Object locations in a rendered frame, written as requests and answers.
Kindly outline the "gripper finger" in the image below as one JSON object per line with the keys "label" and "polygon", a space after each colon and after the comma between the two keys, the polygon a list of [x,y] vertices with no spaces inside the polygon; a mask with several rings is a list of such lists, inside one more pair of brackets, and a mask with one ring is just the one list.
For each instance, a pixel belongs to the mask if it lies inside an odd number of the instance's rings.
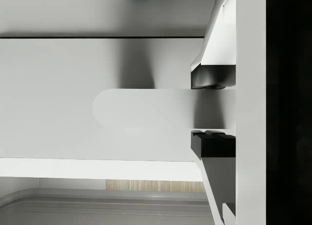
{"label": "gripper finger", "polygon": [[215,0],[201,50],[191,63],[192,89],[236,84],[236,0]]}
{"label": "gripper finger", "polygon": [[198,166],[215,225],[225,225],[223,204],[235,206],[236,139],[215,130],[191,131]]}

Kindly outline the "white cabinet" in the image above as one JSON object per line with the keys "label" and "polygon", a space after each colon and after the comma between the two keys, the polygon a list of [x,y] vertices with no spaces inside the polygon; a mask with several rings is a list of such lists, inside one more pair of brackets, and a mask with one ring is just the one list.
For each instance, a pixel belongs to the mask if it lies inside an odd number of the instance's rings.
{"label": "white cabinet", "polygon": [[[0,0],[1,39],[201,39],[215,0]],[[0,157],[0,176],[199,179],[191,161]]]}

